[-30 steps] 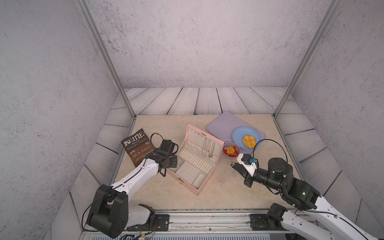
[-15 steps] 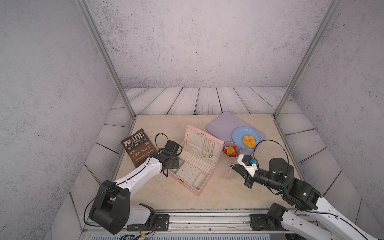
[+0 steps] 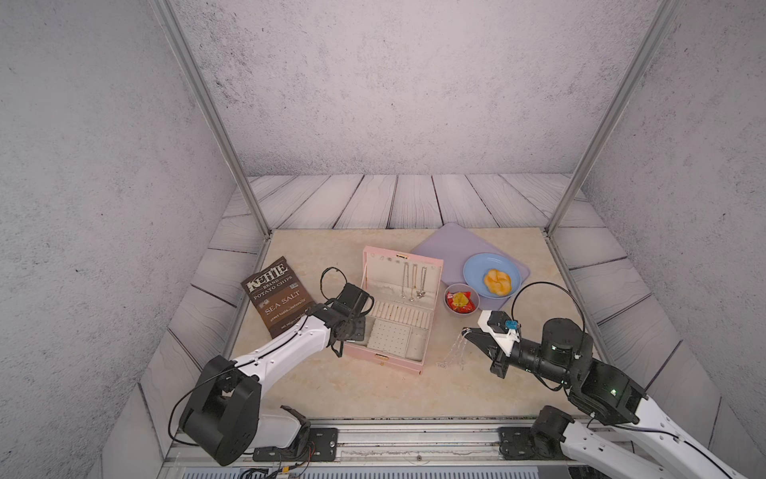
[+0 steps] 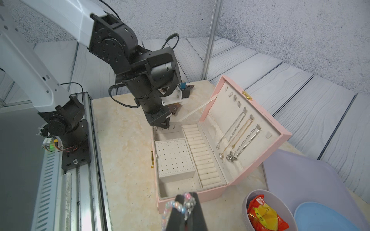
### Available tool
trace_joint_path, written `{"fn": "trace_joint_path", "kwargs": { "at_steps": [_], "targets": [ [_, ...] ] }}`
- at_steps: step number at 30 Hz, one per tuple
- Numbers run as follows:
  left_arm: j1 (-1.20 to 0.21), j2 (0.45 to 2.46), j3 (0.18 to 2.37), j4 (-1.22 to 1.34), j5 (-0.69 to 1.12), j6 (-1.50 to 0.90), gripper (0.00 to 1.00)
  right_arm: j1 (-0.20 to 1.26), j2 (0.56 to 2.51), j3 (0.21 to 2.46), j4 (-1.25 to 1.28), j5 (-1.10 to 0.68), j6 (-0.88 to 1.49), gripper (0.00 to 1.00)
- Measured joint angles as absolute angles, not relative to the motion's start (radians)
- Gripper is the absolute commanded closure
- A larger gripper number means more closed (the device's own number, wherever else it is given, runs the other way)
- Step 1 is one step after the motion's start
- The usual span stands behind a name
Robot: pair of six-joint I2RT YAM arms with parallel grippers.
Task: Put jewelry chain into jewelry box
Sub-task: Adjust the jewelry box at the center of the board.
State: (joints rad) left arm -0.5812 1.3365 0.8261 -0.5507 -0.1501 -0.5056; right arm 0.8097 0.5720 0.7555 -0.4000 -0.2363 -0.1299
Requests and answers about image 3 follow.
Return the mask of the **pink jewelry box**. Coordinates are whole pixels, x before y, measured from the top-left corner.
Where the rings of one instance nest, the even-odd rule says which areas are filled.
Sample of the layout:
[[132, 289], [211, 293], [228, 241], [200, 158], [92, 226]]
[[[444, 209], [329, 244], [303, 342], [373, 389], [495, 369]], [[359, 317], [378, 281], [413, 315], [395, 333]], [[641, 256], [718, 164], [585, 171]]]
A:
[[381, 247], [363, 250], [362, 288], [374, 297], [364, 341], [345, 352], [388, 368], [419, 375], [433, 330], [444, 261]]

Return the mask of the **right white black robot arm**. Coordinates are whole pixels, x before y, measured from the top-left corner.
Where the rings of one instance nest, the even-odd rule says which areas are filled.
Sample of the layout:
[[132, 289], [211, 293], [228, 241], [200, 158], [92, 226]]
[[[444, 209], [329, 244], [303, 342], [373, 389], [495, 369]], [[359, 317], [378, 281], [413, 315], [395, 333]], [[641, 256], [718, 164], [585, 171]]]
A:
[[578, 411], [638, 444], [638, 456], [547, 405], [528, 428], [499, 431], [509, 460], [582, 462], [610, 478], [737, 478], [739, 472], [675, 423], [626, 373], [592, 356], [592, 338], [570, 319], [549, 319], [540, 341], [524, 339], [504, 311], [484, 311], [463, 339], [492, 361], [500, 378], [526, 371], [551, 391], [564, 391]]

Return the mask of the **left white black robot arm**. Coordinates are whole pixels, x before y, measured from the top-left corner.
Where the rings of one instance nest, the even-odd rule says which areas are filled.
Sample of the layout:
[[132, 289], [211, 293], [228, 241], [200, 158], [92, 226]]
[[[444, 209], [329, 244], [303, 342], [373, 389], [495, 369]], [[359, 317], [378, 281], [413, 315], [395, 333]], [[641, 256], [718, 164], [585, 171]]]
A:
[[263, 460], [311, 457], [311, 422], [290, 406], [272, 413], [261, 399], [281, 377], [323, 349], [341, 357], [344, 343], [371, 313], [375, 299], [345, 283], [338, 297], [313, 305], [293, 327], [265, 346], [236, 359], [215, 356], [197, 384], [180, 398], [186, 405], [179, 429], [189, 446], [229, 466], [247, 451]]

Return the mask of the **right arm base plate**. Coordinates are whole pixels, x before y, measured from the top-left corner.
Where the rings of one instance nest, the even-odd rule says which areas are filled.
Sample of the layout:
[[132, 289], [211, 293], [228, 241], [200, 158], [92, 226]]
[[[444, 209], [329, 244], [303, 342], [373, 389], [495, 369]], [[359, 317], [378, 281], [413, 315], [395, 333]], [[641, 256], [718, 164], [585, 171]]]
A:
[[561, 443], [533, 427], [501, 427], [498, 429], [499, 451], [504, 460], [564, 460]]

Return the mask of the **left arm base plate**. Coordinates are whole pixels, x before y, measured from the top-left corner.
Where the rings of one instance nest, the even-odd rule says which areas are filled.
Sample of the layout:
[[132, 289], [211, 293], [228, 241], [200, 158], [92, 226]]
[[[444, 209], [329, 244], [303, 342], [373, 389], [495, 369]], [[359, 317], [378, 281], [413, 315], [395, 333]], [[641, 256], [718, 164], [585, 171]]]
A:
[[257, 448], [251, 453], [251, 458], [255, 462], [333, 462], [337, 445], [337, 428], [311, 426], [309, 429], [301, 429], [287, 447]]

